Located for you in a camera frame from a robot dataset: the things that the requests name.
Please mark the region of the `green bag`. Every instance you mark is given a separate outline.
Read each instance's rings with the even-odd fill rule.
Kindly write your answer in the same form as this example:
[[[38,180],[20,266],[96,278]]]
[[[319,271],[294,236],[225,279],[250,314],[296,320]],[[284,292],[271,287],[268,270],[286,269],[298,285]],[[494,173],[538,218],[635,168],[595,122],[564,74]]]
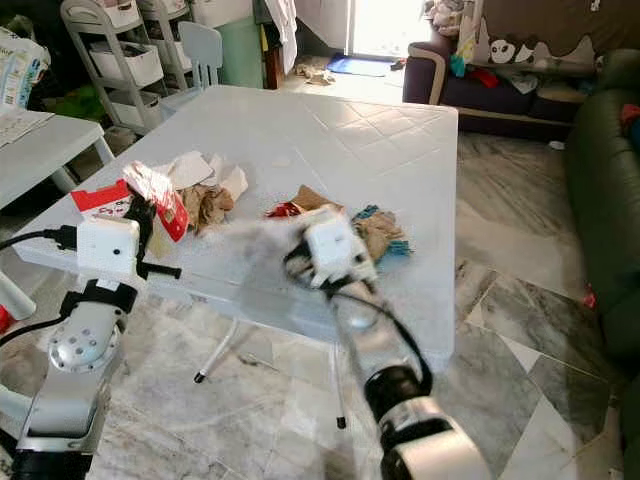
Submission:
[[[92,84],[84,84],[84,86],[65,93],[58,99],[50,99],[46,108],[51,113],[72,116],[72,118],[95,123],[100,123],[108,115],[104,105],[101,104],[96,88]]]

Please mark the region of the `small white plastic table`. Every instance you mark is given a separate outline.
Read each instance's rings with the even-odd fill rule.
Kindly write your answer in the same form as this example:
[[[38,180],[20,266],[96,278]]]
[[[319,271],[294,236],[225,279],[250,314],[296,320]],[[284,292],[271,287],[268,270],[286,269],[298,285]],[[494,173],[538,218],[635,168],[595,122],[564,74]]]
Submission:
[[[47,178],[60,191],[72,191],[79,182],[70,178],[67,164],[88,147],[95,148],[102,165],[115,160],[99,123],[60,115],[50,116],[44,124],[1,147],[0,205],[12,204]]]

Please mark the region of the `white hanging cloth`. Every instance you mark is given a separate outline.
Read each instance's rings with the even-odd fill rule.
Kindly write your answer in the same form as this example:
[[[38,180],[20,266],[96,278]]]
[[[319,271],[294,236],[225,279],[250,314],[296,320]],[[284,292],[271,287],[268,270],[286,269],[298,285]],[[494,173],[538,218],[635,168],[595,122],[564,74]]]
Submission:
[[[282,45],[282,68],[285,73],[291,73],[298,54],[296,4],[294,0],[262,0],[262,3],[278,31]]]

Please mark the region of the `brown cardboard piece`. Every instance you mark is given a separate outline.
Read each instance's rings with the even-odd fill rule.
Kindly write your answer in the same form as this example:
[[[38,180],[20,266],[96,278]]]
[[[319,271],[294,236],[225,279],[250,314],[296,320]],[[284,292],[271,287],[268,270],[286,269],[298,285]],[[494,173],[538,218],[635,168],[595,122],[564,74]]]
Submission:
[[[332,201],[330,201],[328,197],[320,195],[315,189],[308,186],[301,186],[297,189],[297,193],[292,198],[291,204],[296,206],[301,212],[308,212],[332,204]]]

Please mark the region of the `large white plastic table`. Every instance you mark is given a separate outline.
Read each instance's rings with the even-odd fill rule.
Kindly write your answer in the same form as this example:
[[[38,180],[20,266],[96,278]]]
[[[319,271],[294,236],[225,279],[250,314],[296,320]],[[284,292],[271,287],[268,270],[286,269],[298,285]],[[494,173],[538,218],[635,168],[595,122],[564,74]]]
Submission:
[[[443,392],[454,353],[454,219],[458,116],[451,108],[365,102],[311,93],[218,86],[189,101],[113,163],[84,180],[100,189],[125,166],[169,164],[188,151],[241,166],[248,188],[230,212],[259,220],[308,186],[348,214],[369,205],[396,216],[412,253],[378,266],[376,288],[428,361]],[[260,326],[337,343],[332,311],[285,279],[282,262],[248,260],[186,237],[163,257],[179,279],[155,276],[148,292]]]

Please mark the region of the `blue floor mat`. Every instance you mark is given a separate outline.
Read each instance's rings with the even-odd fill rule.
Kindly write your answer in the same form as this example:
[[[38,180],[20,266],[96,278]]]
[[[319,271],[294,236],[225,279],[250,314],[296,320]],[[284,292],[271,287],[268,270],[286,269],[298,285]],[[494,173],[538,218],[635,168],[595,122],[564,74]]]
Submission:
[[[388,76],[394,63],[396,63],[394,60],[357,58],[357,56],[335,54],[329,59],[325,68],[335,74],[379,78]]]

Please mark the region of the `white diaper pack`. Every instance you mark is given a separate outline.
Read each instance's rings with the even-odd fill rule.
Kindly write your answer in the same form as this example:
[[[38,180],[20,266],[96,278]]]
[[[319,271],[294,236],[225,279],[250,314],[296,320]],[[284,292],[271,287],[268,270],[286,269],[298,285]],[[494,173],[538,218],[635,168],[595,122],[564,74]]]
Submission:
[[[0,109],[26,109],[32,88],[49,68],[49,51],[31,38],[1,27],[0,52]]]

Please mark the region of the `brown panda blanket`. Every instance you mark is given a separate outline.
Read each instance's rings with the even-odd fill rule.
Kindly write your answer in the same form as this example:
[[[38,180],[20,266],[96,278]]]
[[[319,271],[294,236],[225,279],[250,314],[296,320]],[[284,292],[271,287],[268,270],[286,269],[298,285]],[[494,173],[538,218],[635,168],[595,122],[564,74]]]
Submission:
[[[468,28],[489,64],[593,63],[640,49],[640,0],[475,0]]]

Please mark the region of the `brown crumpled paper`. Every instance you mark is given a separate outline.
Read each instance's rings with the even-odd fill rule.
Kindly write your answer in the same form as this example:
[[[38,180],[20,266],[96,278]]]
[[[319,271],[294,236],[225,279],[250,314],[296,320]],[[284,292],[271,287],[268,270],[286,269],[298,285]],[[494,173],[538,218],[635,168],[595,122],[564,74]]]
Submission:
[[[228,189],[195,184],[180,189],[180,198],[188,212],[188,229],[201,233],[206,227],[223,224],[227,214],[236,206]]]

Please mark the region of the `purple sofa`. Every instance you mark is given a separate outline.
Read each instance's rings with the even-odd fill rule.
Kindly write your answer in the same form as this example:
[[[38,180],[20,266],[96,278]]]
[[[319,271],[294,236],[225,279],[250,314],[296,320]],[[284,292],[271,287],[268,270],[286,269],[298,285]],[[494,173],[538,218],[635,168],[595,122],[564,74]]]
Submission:
[[[486,63],[468,28],[474,4],[465,0],[456,37],[431,28],[429,40],[408,46],[403,101],[457,109],[462,131],[562,140],[593,90],[605,54],[585,64]]]

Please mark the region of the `crumpled cloth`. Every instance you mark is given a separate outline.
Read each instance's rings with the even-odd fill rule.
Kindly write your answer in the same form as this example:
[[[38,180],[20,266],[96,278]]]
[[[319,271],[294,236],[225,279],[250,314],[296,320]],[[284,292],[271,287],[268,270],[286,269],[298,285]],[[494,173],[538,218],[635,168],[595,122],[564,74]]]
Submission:
[[[294,65],[292,70],[294,76],[305,79],[306,84],[316,84],[316,86],[330,86],[337,82],[332,72],[323,67],[315,67],[310,64]]]

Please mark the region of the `stuffed toy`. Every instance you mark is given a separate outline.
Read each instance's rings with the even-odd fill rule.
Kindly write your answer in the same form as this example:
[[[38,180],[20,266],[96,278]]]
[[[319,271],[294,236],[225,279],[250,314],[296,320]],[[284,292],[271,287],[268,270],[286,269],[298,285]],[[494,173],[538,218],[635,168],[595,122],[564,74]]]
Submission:
[[[460,33],[465,0],[425,0],[425,18],[435,33],[456,37]]]

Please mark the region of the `pale child chair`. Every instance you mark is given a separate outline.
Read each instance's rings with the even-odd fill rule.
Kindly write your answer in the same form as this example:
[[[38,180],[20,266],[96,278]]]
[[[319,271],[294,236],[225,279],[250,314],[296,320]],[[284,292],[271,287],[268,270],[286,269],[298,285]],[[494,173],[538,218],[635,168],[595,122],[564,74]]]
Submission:
[[[172,96],[159,101],[161,120],[166,122],[189,101],[196,99],[205,88],[220,84],[218,69],[223,65],[223,40],[216,29],[189,20],[178,23],[182,49],[191,60],[191,73],[195,83]]]

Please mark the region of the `red shiny snack wrapper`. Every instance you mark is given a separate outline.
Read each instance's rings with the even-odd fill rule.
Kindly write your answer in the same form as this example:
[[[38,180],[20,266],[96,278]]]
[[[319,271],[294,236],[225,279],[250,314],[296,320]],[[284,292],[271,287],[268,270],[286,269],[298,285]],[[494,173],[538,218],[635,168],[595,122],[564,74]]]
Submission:
[[[141,195],[163,197],[163,210],[156,215],[156,220],[160,221],[170,242],[182,241],[188,230],[188,212],[168,175],[134,161],[125,166],[123,179],[131,187],[136,198],[140,198]]]

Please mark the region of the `small red crumpled wrapper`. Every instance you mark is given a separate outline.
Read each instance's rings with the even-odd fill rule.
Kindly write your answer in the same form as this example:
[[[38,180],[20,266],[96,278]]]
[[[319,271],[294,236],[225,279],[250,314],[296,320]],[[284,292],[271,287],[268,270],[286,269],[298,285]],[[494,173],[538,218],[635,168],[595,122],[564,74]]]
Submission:
[[[273,209],[265,212],[265,218],[296,218],[296,216],[303,214],[305,210],[300,206],[293,204],[293,202],[285,201],[276,204]]]

